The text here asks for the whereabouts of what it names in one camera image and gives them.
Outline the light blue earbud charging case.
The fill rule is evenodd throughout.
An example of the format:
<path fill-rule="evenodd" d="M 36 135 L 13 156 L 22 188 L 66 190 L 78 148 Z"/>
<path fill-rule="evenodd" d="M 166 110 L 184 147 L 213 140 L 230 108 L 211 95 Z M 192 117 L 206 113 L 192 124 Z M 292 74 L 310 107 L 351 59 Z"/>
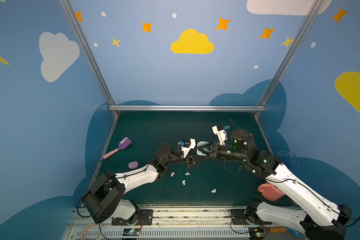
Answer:
<path fill-rule="evenodd" d="M 211 144 L 206 141 L 200 141 L 197 143 L 196 153 L 198 156 L 209 157 Z"/>

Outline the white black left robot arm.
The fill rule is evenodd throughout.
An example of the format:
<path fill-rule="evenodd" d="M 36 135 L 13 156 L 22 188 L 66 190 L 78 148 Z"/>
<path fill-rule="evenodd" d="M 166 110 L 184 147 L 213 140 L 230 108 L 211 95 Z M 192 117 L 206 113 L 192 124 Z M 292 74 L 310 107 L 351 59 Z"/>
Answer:
<path fill-rule="evenodd" d="M 123 200 L 125 193 L 142 185 L 161 179 L 167 172 L 168 164 L 186 162 L 193 166 L 197 161 L 207 159 L 210 151 L 208 142 L 198 145 L 183 145 L 173 153 L 168 144 L 162 144 L 155 158 L 145 166 L 125 173 L 106 171 L 84 193 L 81 201 L 96 224 L 109 218 L 118 219 L 128 225 L 139 221 L 140 208 L 132 200 Z"/>

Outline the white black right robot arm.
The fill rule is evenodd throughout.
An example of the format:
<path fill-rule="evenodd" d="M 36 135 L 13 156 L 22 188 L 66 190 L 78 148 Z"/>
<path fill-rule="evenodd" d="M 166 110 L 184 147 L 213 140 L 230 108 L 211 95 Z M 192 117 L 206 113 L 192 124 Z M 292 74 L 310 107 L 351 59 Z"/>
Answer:
<path fill-rule="evenodd" d="M 279 158 L 268 151 L 258 150 L 254 136 L 247 131 L 238 129 L 232 132 L 230 146 L 225 143 L 227 132 L 224 128 L 214 126 L 213 133 L 219 141 L 211 144 L 210 158 L 240 161 L 247 170 L 281 190 L 301 208 L 297 211 L 253 201 L 246 209 L 252 222 L 282 225 L 310 240 L 345 238 L 346 224 L 352 216 L 348 206 L 325 199 L 294 175 Z"/>

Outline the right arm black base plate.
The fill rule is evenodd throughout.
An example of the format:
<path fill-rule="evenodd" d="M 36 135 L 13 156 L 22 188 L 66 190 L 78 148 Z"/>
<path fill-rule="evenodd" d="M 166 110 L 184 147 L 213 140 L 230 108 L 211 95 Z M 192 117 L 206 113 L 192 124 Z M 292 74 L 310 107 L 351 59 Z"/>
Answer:
<path fill-rule="evenodd" d="M 231 209 L 229 216 L 233 220 L 233 225 L 256 225 L 261 223 L 255 212 L 246 209 Z"/>

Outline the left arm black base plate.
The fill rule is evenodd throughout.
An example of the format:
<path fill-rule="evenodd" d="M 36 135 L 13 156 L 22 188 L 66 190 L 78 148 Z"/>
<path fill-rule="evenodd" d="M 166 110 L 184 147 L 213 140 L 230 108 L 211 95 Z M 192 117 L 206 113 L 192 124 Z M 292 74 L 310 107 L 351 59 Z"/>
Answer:
<path fill-rule="evenodd" d="M 129 219 L 124 220 L 122 218 L 112 218 L 112 226 L 137 226 L 142 223 L 147 226 L 152 225 L 153 220 L 153 210 L 138 210 L 134 213 Z"/>

